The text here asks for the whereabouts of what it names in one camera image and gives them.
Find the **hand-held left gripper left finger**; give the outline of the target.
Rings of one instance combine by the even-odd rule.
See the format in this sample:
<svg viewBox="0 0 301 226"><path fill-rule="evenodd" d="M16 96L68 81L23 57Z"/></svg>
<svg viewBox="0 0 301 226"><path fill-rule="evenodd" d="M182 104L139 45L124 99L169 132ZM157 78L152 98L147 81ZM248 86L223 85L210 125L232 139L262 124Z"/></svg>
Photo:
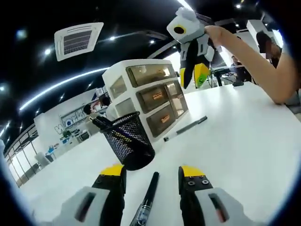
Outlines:
<svg viewBox="0 0 301 226"><path fill-rule="evenodd" d="M127 171L121 164L103 169L91 187L62 204L54 226L119 226L125 207Z"/></svg>

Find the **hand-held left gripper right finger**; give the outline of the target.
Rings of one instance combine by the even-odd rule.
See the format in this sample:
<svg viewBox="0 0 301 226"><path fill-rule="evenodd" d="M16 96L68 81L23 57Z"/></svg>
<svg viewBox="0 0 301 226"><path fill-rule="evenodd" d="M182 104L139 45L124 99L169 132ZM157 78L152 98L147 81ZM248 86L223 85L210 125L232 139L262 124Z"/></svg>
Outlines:
<svg viewBox="0 0 301 226"><path fill-rule="evenodd" d="M178 169L180 209L185 226L245 226L243 206L221 188L214 188L200 169Z"/></svg>

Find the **person's right hand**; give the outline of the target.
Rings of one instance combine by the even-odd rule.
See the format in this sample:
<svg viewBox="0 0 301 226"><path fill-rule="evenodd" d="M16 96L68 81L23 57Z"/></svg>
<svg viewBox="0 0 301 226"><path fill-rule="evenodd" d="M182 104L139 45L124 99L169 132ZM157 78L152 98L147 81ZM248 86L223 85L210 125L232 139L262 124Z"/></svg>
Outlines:
<svg viewBox="0 0 301 226"><path fill-rule="evenodd" d="M222 44L222 31L223 28L215 25L208 25L205 27L205 32L209 35L209 38L216 47Z"/></svg>

